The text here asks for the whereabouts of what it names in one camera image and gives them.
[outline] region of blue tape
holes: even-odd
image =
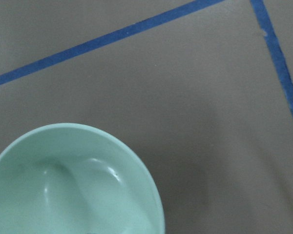
[[[293,115],[293,83],[268,11],[263,0],[251,0],[251,4],[260,27],[266,32],[264,38]]]
[[[163,23],[167,23],[169,21],[175,20],[177,18],[188,15],[188,14],[193,13],[198,10],[204,9],[208,6],[214,5],[214,4],[222,2],[222,1],[224,1],[224,0],[196,0],[196,1],[193,1],[190,3],[187,3],[185,5],[182,5],[180,7],[174,8],[170,11],[161,13],[157,16],[151,17],[151,18],[146,19],[144,21],[135,23],[133,25],[122,28],[122,29],[117,30],[115,32],[106,34],[106,35],[101,36],[99,38],[87,41],[83,44],[80,44],[80,45],[77,45],[77,46],[72,47],[70,49],[64,50],[64,51],[59,52],[57,54],[40,59],[36,62],[30,63],[26,66],[20,67],[20,68],[15,69],[11,72],[2,74],[2,75],[0,75],[0,85],[8,83],[10,81],[13,81],[15,79],[24,77],[28,74],[37,72],[37,71],[42,70],[44,68],[53,66],[57,63],[63,62],[65,60],[71,59],[73,57],[82,55],[82,54],[87,53],[89,51],[98,49],[98,48],[103,47],[105,45],[108,45],[108,44],[114,43],[116,41],[125,39],[125,38],[130,37],[132,35],[135,35],[137,33],[154,28],[154,27],[159,26]]]

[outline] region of light green bowl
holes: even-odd
[[[99,129],[35,129],[0,155],[0,234],[164,234],[155,183],[137,155]]]

